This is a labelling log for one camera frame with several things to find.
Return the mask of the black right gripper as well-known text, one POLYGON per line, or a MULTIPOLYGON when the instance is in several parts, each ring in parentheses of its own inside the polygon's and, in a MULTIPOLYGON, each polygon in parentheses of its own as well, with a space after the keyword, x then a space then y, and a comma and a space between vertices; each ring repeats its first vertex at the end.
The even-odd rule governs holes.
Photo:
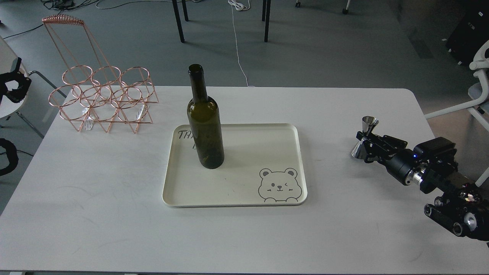
POLYGON ((370 133, 365 142, 368 151, 368 160, 365 163, 372 163, 386 159, 382 163, 386 167, 386 171, 404 186, 409 186, 413 183, 413 175, 417 172, 419 161, 411 149, 407 148, 408 142, 397 139, 393 136, 383 136, 384 141, 391 146, 392 152, 388 153, 386 144, 380 136, 370 133))

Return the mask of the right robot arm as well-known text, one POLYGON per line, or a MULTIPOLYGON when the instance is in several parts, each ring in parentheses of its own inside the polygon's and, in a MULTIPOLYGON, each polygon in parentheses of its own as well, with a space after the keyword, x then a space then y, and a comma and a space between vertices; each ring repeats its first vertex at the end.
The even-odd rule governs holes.
POLYGON ((388 135, 359 131, 356 138, 359 159, 365 163, 382 164, 401 184, 415 184, 425 194, 442 191, 433 204, 424 206, 427 217, 458 237, 488 240, 488 195, 460 174, 452 141, 438 137, 411 150, 406 141, 388 135))

